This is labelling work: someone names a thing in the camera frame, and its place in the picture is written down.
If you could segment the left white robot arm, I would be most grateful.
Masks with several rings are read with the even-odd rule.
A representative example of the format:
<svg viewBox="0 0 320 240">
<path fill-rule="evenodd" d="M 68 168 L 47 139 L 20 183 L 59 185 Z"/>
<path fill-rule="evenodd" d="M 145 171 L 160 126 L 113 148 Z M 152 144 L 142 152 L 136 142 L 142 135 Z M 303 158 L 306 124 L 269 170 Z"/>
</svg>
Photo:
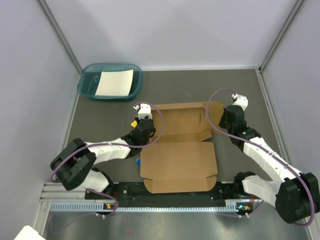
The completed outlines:
<svg viewBox="0 0 320 240">
<path fill-rule="evenodd" d="M 51 162 L 50 168 L 65 190 L 82 187 L 106 199 L 113 194 L 115 185 L 106 173 L 94 166 L 137 156 L 155 133 L 153 120 L 145 117 L 137 121 L 137 126 L 130 133 L 110 142 L 85 143 L 76 138 Z"/>
</svg>

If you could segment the brown cardboard box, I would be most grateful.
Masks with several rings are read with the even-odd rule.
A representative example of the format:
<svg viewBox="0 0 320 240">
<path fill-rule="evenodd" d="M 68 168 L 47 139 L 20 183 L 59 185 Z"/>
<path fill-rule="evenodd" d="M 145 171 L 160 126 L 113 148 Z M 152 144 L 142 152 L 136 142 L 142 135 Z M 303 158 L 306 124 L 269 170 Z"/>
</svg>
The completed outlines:
<svg viewBox="0 0 320 240">
<path fill-rule="evenodd" d="M 140 176 L 152 194 L 208 192 L 217 182 L 215 146 L 224 112 L 219 102 L 158 104 L 151 110 L 156 133 L 140 153 Z"/>
</svg>

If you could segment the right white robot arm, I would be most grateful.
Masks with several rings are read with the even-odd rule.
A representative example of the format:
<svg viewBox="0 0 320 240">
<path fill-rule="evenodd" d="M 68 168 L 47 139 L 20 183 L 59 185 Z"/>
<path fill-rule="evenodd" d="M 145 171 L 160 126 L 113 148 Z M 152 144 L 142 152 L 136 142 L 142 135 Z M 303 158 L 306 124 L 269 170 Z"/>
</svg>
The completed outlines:
<svg viewBox="0 0 320 240">
<path fill-rule="evenodd" d="M 309 218 L 309 226 L 320 211 L 320 190 L 317 177 L 311 172 L 302 173 L 273 151 L 253 128 L 247 126 L 245 113 L 239 105 L 229 105 L 219 122 L 227 131 L 231 142 L 253 159 L 271 178 L 261 179 L 252 172 L 237 175 L 239 182 L 233 192 L 239 198 L 252 194 L 273 206 L 288 224 Z"/>
</svg>

